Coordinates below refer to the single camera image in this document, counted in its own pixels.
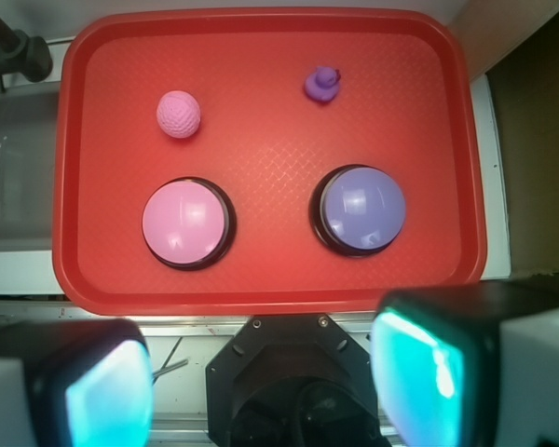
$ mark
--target purple rubber duck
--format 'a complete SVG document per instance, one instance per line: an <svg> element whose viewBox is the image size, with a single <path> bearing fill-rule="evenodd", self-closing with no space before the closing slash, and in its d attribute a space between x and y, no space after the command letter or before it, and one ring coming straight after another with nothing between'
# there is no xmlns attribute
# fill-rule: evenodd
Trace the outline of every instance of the purple rubber duck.
<svg viewBox="0 0 559 447"><path fill-rule="evenodd" d="M331 67L317 67L305 82L305 92L311 100L329 102L339 91L340 73Z"/></svg>

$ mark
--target black faucet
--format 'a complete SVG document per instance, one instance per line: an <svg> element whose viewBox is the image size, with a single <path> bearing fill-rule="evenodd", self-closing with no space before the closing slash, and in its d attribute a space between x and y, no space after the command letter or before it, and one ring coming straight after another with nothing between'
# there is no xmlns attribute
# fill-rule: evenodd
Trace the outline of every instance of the black faucet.
<svg viewBox="0 0 559 447"><path fill-rule="evenodd" d="M30 82L40 82L51 71L46 41L39 36L29 37L21 30L13 31L0 19L0 92L5 92L2 75L21 73Z"/></svg>

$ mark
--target pink ball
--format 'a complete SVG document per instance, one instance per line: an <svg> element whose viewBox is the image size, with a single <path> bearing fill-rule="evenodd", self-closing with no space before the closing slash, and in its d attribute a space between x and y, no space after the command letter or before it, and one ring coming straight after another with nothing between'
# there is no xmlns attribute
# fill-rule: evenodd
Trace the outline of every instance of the pink ball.
<svg viewBox="0 0 559 447"><path fill-rule="evenodd" d="M169 91L159 100L157 122L173 138L190 137L201 122L197 100L185 91Z"/></svg>

